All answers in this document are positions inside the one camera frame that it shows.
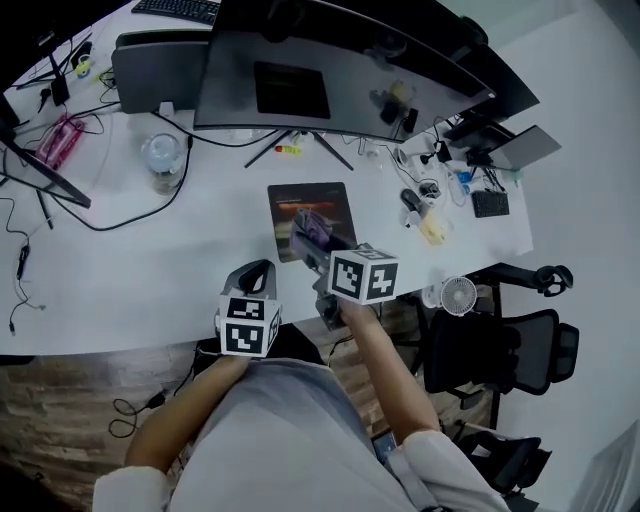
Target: person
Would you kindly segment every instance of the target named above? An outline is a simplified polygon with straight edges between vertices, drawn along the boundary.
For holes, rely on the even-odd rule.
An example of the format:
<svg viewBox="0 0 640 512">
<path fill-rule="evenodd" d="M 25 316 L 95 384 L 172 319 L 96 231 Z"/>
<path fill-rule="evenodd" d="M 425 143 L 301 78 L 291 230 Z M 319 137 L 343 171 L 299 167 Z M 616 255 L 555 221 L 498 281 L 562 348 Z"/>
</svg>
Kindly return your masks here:
<svg viewBox="0 0 640 512">
<path fill-rule="evenodd" d="M 97 480 L 93 511 L 508 511 L 440 432 L 373 310 L 340 307 L 399 447 L 386 466 L 311 342 L 298 331 L 295 345 L 314 355 L 278 353 L 278 340 L 292 336 L 283 326 L 270 358 L 221 357 L 149 416 L 125 467 Z M 196 436 L 171 495 L 166 474 Z"/>
</svg>

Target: monitor stand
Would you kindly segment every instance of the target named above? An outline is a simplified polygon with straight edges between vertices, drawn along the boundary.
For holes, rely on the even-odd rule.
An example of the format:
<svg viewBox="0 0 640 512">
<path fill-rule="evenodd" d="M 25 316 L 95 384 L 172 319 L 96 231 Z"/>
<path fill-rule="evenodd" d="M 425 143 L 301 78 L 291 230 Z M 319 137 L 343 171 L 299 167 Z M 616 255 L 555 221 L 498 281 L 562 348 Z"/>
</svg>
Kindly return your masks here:
<svg viewBox="0 0 640 512">
<path fill-rule="evenodd" d="M 244 164 L 244 168 L 248 169 L 250 165 L 252 165 L 256 160 L 258 160 L 260 157 L 262 157 L 262 155 L 264 155 L 267 151 L 269 151 L 271 148 L 274 148 L 278 145 L 278 143 L 284 139 L 286 136 L 291 135 L 293 133 L 293 130 L 286 130 L 282 133 L 282 135 L 280 135 L 280 137 L 278 137 L 277 139 L 275 139 L 273 142 L 271 142 L 267 147 L 265 147 L 262 151 L 260 151 L 260 153 L 258 153 L 256 156 L 254 156 L 251 160 L 249 160 L 246 164 Z M 342 158 L 342 156 L 340 156 L 340 153 L 338 153 L 335 149 L 333 149 L 333 147 L 331 146 L 331 144 L 329 144 L 326 140 L 324 140 L 322 137 L 320 137 L 320 135 L 318 135 L 316 132 L 308 132 L 311 133 L 311 135 L 313 135 L 313 138 L 316 140 L 317 143 L 319 143 L 321 146 L 323 146 L 329 153 L 331 153 L 333 156 L 335 156 L 338 160 L 340 160 L 340 162 L 342 162 L 342 164 L 347 167 L 347 169 L 349 169 L 350 171 L 353 171 L 353 167 L 351 167 L 351 165 L 349 164 L 349 162 L 347 162 L 344 158 Z"/>
<path fill-rule="evenodd" d="M 4 94 L 0 94 L 0 123 L 11 129 L 17 128 L 20 124 L 20 118 L 11 108 Z"/>
</svg>

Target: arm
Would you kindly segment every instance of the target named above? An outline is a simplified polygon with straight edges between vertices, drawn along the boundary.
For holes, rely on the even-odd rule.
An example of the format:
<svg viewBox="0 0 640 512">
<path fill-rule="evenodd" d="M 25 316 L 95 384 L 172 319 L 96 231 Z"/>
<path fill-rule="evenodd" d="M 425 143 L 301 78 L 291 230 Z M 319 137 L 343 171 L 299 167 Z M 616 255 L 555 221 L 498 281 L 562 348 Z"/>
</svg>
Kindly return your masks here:
<svg viewBox="0 0 640 512">
<path fill-rule="evenodd" d="M 371 308 L 341 301 L 340 310 L 398 444 L 414 432 L 440 431 L 438 415 L 427 393 L 407 369 Z"/>
<path fill-rule="evenodd" d="M 166 473 L 209 418 L 215 406 L 242 377 L 249 358 L 222 357 L 136 432 L 125 466 L 149 466 Z"/>
</svg>

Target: white fan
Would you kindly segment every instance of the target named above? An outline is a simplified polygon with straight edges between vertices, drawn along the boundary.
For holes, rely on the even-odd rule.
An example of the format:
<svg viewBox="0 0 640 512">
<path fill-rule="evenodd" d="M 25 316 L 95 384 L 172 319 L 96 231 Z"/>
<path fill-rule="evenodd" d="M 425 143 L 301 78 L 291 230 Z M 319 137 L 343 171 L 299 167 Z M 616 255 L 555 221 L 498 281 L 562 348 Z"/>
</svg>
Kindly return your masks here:
<svg viewBox="0 0 640 512">
<path fill-rule="evenodd" d="M 428 308 L 442 307 L 451 315 L 464 316 L 475 306 L 478 292 L 470 279 L 450 277 L 439 290 L 435 286 L 424 288 L 421 298 Z"/>
</svg>

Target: curved monitor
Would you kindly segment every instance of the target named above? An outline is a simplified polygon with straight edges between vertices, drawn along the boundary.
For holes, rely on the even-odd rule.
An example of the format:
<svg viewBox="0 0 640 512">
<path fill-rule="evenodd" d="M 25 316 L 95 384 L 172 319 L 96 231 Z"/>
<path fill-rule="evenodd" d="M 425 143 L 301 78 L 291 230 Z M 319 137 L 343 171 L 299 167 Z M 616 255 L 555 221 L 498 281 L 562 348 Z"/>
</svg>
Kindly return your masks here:
<svg viewBox="0 0 640 512">
<path fill-rule="evenodd" d="M 318 0 L 223 1 L 195 129 L 307 129 L 403 141 L 493 97 L 413 37 Z M 413 122 L 404 123 L 413 117 Z"/>
</svg>

